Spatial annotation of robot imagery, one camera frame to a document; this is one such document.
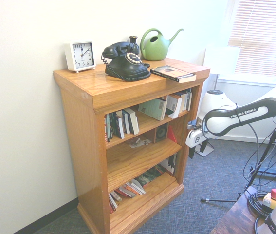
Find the white alarm clock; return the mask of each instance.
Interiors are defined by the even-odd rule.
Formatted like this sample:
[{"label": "white alarm clock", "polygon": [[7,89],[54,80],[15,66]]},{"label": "white alarm clock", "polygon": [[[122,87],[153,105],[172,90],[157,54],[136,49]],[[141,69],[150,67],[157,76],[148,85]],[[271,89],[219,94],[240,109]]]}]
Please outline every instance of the white alarm clock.
[{"label": "white alarm clock", "polygon": [[95,68],[92,41],[69,41],[64,43],[64,51],[69,70],[79,72]]}]

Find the window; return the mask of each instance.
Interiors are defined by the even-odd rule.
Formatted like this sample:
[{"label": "window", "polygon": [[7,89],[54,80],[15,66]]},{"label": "window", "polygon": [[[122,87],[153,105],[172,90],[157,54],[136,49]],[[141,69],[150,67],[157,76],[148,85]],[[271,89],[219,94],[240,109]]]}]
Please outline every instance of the window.
[{"label": "window", "polygon": [[240,0],[228,45],[241,48],[237,75],[276,78],[276,0]]}]

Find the rotary telephone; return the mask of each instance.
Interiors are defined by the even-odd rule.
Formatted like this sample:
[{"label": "rotary telephone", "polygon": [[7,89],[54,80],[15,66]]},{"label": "rotary telephone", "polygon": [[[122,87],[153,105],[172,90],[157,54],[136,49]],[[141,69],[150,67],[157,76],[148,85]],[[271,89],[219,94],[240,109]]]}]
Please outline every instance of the rotary telephone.
[{"label": "rotary telephone", "polygon": [[[104,58],[112,59],[110,63]],[[138,81],[148,78],[151,73],[148,63],[142,63],[139,46],[130,42],[118,42],[104,49],[101,60],[106,65],[105,73],[124,81]]]}]

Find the tripod stand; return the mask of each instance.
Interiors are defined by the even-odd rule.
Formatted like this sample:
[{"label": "tripod stand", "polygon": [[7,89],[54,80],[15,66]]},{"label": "tripod stand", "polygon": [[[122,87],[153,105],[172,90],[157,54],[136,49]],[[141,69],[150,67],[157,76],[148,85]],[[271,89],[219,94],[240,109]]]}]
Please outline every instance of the tripod stand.
[{"label": "tripod stand", "polygon": [[[269,143],[260,159],[260,162],[259,162],[259,166],[256,168],[256,171],[255,173],[252,175],[249,183],[247,184],[246,186],[246,189],[249,188],[249,186],[252,185],[252,183],[254,182],[255,180],[255,177],[256,175],[258,174],[259,170],[260,170],[260,167],[261,167],[261,163],[264,161],[265,157],[267,156],[272,144],[275,142],[275,139],[276,139],[276,127],[270,137],[270,140],[269,140]],[[223,200],[223,199],[210,199],[210,198],[202,198],[201,201],[202,202],[209,202],[209,201],[217,201],[217,202],[237,202],[237,200],[241,197],[241,193],[239,193],[239,196],[236,198],[236,200]]]}]

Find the speaker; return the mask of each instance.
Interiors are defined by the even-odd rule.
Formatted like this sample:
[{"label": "speaker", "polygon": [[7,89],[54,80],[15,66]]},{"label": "speaker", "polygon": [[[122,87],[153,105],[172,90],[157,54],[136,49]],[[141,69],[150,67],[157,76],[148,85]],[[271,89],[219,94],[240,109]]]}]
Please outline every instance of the speaker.
[{"label": "speaker", "polygon": [[168,123],[156,128],[156,142],[166,139]]}]

